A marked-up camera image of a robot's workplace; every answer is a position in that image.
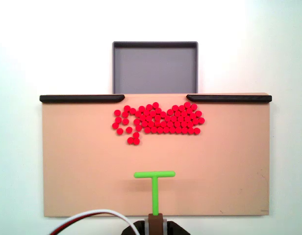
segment wooden board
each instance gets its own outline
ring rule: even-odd
[[[141,132],[140,145],[128,145],[130,135],[111,127],[114,110],[155,101],[167,110],[187,99],[131,94],[119,103],[42,105],[45,216],[103,208],[146,216],[151,180],[133,174],[162,170],[176,172],[159,179],[164,215],[269,213],[268,103],[197,103],[206,120],[199,135]]]

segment cable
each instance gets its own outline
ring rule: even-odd
[[[130,220],[125,217],[124,215],[116,212],[116,211],[112,211],[112,210],[106,210],[106,209],[102,209],[102,210],[92,210],[92,211],[86,211],[86,212],[82,212],[82,213],[79,213],[79,214],[76,214],[72,217],[69,217],[68,219],[66,219],[62,224],[60,224],[58,227],[56,227],[51,233],[50,235],[57,235],[59,234],[61,231],[63,231],[65,228],[67,228],[68,226],[72,225],[73,223],[81,220],[81,219],[84,219],[84,218],[87,218],[87,217],[90,217],[92,215],[96,215],[96,214],[112,214],[112,215],[115,215],[119,218],[121,218],[122,220],[126,221],[130,227],[133,229],[133,231],[135,232],[135,235],[140,235],[137,228],[134,226],[133,223],[130,222]]]

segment white wall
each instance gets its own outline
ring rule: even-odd
[[[1,0],[0,234],[62,220],[43,217],[39,95],[111,93],[113,41],[194,40],[200,92],[273,96],[270,216],[170,219],[192,235],[302,235],[302,0],[281,2]],[[125,226],[91,218],[62,234]]]

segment cluster of red discs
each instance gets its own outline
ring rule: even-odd
[[[134,120],[135,130],[132,137],[127,139],[129,144],[138,145],[139,132],[144,129],[146,134],[148,133],[177,133],[177,134],[195,134],[200,133],[200,129],[195,127],[198,124],[204,124],[204,118],[202,112],[197,110],[196,104],[185,102],[183,105],[173,105],[168,111],[162,111],[159,108],[157,102],[140,106],[138,110],[131,108],[129,105],[124,107],[124,111],[115,110],[114,115],[116,116],[115,122],[112,127],[116,130],[118,135],[123,134],[123,129],[119,127],[119,124],[128,125],[129,115],[135,115]],[[125,130],[128,134],[132,133],[133,128],[127,127]]]

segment green handle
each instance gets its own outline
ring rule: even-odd
[[[136,172],[133,175],[135,178],[152,178],[152,213],[159,215],[159,191],[157,178],[159,177],[174,177],[174,171],[150,171]]]

